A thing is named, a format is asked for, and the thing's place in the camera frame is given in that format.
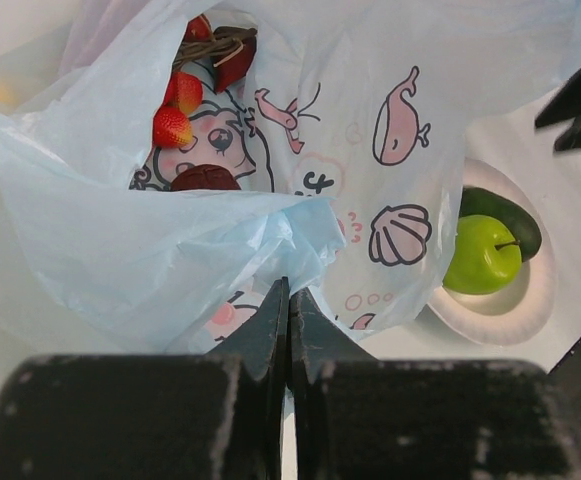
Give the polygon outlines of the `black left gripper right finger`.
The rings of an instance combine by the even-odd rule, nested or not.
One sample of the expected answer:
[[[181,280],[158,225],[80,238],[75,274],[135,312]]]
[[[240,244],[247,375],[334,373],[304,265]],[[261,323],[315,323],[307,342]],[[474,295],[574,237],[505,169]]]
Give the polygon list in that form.
[[[314,479],[325,440],[318,432],[325,421],[317,414],[316,383],[328,362],[373,361],[319,308],[309,289],[289,300],[288,388],[294,398],[297,473],[300,479]]]

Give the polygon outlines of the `light blue printed plastic bag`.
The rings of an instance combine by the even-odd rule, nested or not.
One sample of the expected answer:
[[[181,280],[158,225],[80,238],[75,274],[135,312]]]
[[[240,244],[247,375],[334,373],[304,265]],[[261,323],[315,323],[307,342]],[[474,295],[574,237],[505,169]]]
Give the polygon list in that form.
[[[556,82],[576,1],[93,1],[0,116],[27,263],[121,347],[208,349],[277,279],[414,319],[453,256],[464,133]]]

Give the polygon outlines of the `green fake apple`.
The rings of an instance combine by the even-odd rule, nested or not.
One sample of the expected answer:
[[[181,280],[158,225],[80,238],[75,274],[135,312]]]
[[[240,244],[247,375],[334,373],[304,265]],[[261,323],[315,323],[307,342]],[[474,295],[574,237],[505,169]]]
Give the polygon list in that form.
[[[509,285],[522,266],[520,241],[499,220],[485,215],[459,219],[455,251],[443,286],[466,295],[488,295]]]

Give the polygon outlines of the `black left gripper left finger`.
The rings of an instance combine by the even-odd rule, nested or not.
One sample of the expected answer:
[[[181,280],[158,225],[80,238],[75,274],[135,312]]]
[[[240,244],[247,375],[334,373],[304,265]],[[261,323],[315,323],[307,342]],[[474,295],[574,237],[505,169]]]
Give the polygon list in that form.
[[[281,477],[289,299],[283,277],[258,311],[210,352],[237,368],[213,452],[215,479]]]

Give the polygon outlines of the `dark green fake avocado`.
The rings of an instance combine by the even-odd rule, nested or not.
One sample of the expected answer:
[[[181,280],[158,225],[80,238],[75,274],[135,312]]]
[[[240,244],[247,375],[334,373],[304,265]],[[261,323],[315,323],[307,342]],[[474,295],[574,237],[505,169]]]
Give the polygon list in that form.
[[[523,262],[536,256],[542,234],[534,217],[517,203],[480,187],[464,187],[459,216],[485,215],[503,223],[520,241]]]

